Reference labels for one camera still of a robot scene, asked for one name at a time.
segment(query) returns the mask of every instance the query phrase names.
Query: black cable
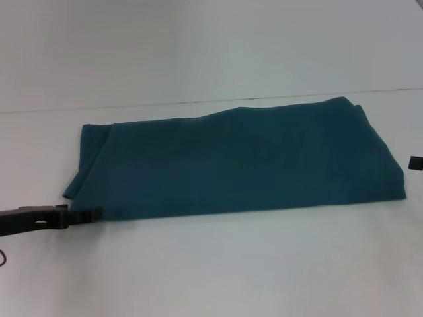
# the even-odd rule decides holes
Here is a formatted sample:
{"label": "black cable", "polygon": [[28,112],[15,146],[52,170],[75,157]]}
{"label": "black cable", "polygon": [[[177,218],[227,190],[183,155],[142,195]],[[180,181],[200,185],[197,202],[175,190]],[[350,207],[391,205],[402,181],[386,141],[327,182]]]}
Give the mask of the black cable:
{"label": "black cable", "polygon": [[0,254],[3,257],[3,262],[0,264],[0,267],[2,267],[3,265],[6,264],[7,258],[6,258],[6,254],[0,249]]}

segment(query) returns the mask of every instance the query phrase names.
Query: white wall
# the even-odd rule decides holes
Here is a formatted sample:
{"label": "white wall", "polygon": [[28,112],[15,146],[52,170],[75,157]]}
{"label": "white wall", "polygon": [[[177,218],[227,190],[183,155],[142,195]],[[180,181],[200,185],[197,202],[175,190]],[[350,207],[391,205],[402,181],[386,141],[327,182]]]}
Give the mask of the white wall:
{"label": "white wall", "polygon": [[422,88],[413,0],[2,0],[0,111]]}
{"label": "white wall", "polygon": [[85,123],[340,95],[408,199],[1,237],[2,316],[423,316],[422,27],[414,0],[3,0],[0,210],[66,202]]}

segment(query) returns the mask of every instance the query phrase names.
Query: black clamp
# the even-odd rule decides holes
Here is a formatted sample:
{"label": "black clamp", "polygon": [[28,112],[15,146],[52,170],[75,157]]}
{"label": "black clamp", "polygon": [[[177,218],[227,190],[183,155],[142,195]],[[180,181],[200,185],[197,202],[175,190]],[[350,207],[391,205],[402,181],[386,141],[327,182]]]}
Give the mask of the black clamp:
{"label": "black clamp", "polygon": [[410,170],[423,170],[423,157],[410,157],[408,168]]}
{"label": "black clamp", "polygon": [[67,205],[20,207],[0,212],[0,236],[44,229],[66,229],[71,225],[102,219],[102,208],[68,211]]}

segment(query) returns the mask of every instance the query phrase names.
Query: teal cloth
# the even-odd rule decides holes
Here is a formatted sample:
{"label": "teal cloth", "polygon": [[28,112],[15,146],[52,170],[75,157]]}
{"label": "teal cloth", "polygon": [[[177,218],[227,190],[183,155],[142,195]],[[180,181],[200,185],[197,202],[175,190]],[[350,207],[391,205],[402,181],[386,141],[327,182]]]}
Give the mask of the teal cloth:
{"label": "teal cloth", "polygon": [[71,210],[106,220],[405,199],[404,174],[345,98],[84,125]]}

